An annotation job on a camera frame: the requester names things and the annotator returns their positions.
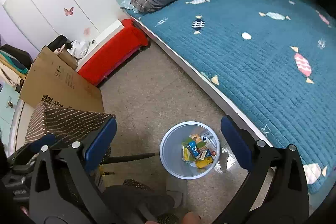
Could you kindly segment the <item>red covered bench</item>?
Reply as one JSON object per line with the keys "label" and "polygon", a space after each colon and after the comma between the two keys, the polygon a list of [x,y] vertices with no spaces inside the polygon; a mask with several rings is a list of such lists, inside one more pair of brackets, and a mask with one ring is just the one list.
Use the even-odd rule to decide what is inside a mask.
{"label": "red covered bench", "polygon": [[110,38],[92,57],[79,69],[78,74],[89,83],[97,86],[149,41],[146,34],[135,25],[132,19],[124,19],[123,29]]}

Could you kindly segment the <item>white trash bin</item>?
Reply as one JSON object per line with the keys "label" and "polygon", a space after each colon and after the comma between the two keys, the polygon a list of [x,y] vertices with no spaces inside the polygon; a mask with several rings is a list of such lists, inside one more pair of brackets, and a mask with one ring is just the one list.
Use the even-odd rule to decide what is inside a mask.
{"label": "white trash bin", "polygon": [[217,134],[200,122],[175,125],[161,140],[159,156],[169,174],[194,180],[208,174],[218,162],[221,144]]}

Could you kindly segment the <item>brown polka dot tablecloth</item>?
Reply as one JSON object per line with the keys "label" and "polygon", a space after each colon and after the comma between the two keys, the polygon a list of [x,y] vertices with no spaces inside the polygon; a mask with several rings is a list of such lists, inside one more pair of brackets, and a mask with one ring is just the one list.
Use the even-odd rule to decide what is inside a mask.
{"label": "brown polka dot tablecloth", "polygon": [[64,143],[81,141],[90,132],[98,130],[107,119],[114,117],[112,114],[50,106],[42,102],[32,113],[25,143],[32,143],[47,134]]}

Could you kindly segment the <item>teal quilted bed cover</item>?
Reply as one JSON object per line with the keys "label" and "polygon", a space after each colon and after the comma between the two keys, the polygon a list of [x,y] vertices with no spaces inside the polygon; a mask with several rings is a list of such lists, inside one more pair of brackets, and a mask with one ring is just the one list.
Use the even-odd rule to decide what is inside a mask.
{"label": "teal quilted bed cover", "polygon": [[335,167],[335,18],[313,0],[177,0],[133,16],[275,147],[315,194]]}

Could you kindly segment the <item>large cardboard box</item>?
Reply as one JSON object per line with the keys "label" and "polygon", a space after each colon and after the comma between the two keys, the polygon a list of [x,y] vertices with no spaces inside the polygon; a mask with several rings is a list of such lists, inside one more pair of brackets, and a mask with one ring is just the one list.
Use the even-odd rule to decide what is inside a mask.
{"label": "large cardboard box", "polygon": [[104,111],[101,91],[67,65],[47,46],[34,60],[20,92],[31,107],[41,102],[84,111]]}

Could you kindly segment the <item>hanging folded clothes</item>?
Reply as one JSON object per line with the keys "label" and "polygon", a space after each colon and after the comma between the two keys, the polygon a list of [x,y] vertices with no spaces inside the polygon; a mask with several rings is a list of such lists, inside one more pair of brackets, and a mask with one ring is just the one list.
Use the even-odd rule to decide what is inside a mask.
{"label": "hanging folded clothes", "polygon": [[1,86],[8,84],[18,92],[32,64],[28,52],[8,44],[1,46]]}

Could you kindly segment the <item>blue snack wrapper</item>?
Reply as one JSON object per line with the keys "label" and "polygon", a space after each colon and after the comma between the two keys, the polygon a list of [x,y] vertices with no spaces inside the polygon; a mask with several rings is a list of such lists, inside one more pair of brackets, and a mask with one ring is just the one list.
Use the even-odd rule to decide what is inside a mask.
{"label": "blue snack wrapper", "polygon": [[199,152],[199,149],[195,141],[189,141],[186,145],[186,148],[188,149],[193,159],[196,160],[200,158],[201,153]]}

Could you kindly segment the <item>white bed frame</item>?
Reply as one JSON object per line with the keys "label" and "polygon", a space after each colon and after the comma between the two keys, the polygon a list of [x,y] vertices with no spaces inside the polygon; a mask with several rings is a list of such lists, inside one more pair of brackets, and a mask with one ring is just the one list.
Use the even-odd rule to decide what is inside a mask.
{"label": "white bed frame", "polygon": [[247,130],[255,139],[261,139],[270,147],[273,147],[271,142],[261,133],[261,131],[250,121],[250,119],[211,81],[206,79],[198,72],[189,62],[171,49],[162,39],[151,32],[142,22],[133,16],[126,14],[130,19],[134,20],[138,28],[143,30],[151,40],[153,40],[167,55],[170,56],[198,85],[199,87],[220,107],[220,109],[229,115],[234,122],[242,129]]}

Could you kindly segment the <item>white plastic bag on bench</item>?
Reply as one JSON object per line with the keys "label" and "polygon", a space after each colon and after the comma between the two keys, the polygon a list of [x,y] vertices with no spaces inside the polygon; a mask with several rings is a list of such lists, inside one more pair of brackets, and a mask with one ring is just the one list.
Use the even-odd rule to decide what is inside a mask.
{"label": "white plastic bag on bench", "polygon": [[90,41],[74,40],[71,43],[71,48],[67,52],[76,59],[82,59],[88,52]]}

